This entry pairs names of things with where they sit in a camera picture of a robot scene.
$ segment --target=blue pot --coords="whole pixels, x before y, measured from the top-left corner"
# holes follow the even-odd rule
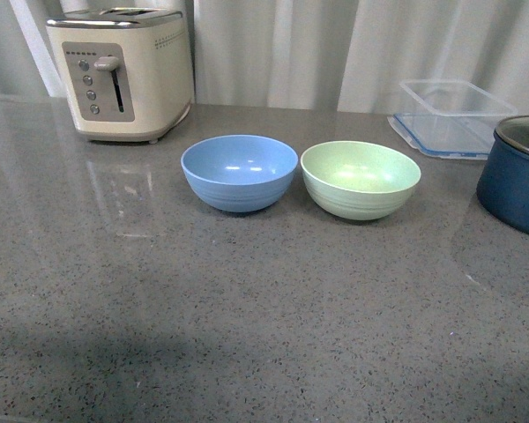
[[[529,234],[529,116],[500,121],[476,196],[494,216]]]

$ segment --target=toaster control panel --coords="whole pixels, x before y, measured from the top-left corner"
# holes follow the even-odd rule
[[[80,114],[87,121],[133,122],[122,47],[105,42],[63,43]]]

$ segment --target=curtain fold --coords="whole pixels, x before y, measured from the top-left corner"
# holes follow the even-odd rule
[[[529,113],[529,0],[2,0],[0,93],[64,96],[45,19],[114,6],[185,13],[197,102],[389,114],[459,78]]]

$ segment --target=clear plastic container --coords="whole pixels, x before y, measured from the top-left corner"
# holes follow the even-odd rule
[[[408,95],[405,113],[392,128],[428,156],[485,160],[494,129],[518,111],[476,85],[458,79],[411,79],[400,82]]]

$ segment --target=cream toaster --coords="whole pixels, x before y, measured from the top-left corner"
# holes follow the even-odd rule
[[[179,11],[72,11],[47,21],[72,119],[91,140],[156,142],[189,112],[194,83]]]

